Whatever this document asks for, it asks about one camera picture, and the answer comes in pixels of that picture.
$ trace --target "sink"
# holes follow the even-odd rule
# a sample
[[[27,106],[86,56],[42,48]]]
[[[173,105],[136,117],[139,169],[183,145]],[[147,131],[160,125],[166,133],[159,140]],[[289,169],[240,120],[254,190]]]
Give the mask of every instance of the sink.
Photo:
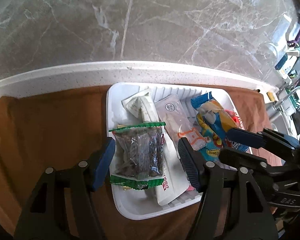
[[[271,123],[276,126],[278,132],[297,138],[296,127],[291,116],[278,111],[278,114],[276,114],[275,119],[271,120]]]

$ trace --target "clear plastic bag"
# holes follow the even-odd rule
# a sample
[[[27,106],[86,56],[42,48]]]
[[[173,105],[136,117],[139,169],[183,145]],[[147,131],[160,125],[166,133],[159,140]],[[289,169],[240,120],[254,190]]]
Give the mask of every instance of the clear plastic bag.
[[[123,148],[123,164],[116,174],[149,180],[163,175],[163,133],[164,123],[144,123],[112,130]]]
[[[176,149],[178,149],[178,141],[182,137],[188,139],[195,151],[206,145],[205,138],[188,120],[179,97],[176,94],[171,94],[156,102],[155,108],[160,120],[166,123],[165,129],[173,140]]]

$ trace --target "candy wrapper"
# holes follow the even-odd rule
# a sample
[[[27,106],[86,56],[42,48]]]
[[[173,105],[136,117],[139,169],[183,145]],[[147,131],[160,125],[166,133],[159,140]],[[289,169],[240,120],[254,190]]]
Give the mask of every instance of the candy wrapper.
[[[225,110],[218,101],[212,97],[211,92],[192,98],[191,105],[199,112],[197,114],[197,120],[201,119],[205,124],[207,124],[222,140],[224,145],[235,148],[239,151],[247,151],[248,146],[230,141],[226,136],[226,133],[231,128],[244,129],[241,119],[235,112]]]
[[[196,127],[199,126],[197,129],[201,131],[202,136],[207,142],[205,147],[198,150],[198,152],[202,154],[206,161],[212,161],[218,164],[221,168],[230,170],[235,169],[220,162],[219,154],[222,147],[222,141],[220,137],[216,135],[216,133],[203,121],[203,118],[200,114],[197,114],[196,117],[197,124],[194,125]]]

